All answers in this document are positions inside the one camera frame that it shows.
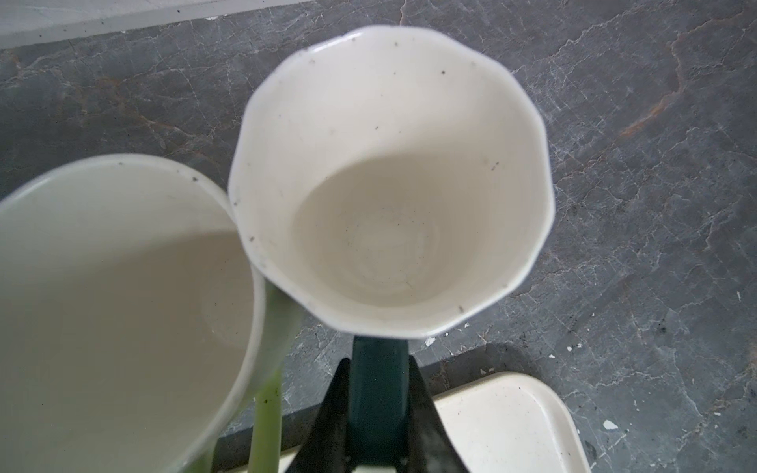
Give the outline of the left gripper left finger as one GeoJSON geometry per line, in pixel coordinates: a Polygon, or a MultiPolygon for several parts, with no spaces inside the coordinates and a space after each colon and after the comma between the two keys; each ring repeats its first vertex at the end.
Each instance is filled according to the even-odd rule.
{"type": "Polygon", "coordinates": [[[345,473],[350,360],[340,361],[305,443],[286,473],[345,473]]]}

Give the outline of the light green mug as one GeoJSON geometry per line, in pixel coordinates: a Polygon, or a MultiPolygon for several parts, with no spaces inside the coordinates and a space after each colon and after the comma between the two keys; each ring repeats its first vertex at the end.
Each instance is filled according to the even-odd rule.
{"type": "Polygon", "coordinates": [[[246,257],[228,196],[114,154],[1,203],[1,468],[207,472],[305,310],[246,257]]]}

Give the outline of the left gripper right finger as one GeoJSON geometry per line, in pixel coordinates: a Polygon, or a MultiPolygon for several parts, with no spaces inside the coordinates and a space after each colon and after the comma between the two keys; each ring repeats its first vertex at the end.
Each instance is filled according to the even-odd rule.
{"type": "Polygon", "coordinates": [[[409,358],[405,472],[467,472],[414,357],[409,358]]]}

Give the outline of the dark green mug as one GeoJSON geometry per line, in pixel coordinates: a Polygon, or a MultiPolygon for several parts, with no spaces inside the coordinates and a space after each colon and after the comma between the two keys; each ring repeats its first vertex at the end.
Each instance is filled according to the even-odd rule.
{"type": "Polygon", "coordinates": [[[555,216],[545,124],[514,75],[441,33],[372,26],[298,51],[242,117],[244,251],[354,337],[351,460],[398,462],[408,343],[518,288],[555,216]]]}

